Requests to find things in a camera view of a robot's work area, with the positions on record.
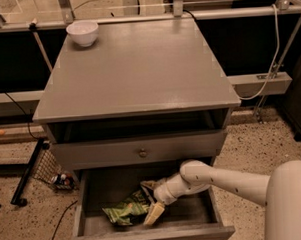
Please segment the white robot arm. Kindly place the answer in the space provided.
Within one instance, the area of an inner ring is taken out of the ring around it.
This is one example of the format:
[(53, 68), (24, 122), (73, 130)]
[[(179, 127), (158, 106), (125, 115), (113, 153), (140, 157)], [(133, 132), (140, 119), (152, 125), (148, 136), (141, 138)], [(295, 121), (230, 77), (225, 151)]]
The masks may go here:
[(146, 225), (154, 224), (178, 198), (215, 186), (265, 208), (265, 240), (301, 240), (301, 160), (288, 161), (271, 175), (262, 175), (189, 159), (180, 165), (178, 173), (141, 185), (154, 192)]

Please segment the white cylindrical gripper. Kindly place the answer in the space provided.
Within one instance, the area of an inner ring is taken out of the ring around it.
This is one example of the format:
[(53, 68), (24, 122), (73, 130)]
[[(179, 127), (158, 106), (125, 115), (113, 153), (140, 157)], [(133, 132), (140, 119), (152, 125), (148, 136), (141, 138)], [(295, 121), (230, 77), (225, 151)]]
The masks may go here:
[(159, 181), (144, 180), (140, 185), (154, 191), (154, 197), (158, 201), (150, 205), (144, 225), (153, 225), (164, 212), (165, 205), (172, 204), (192, 190), (191, 185), (179, 173)]

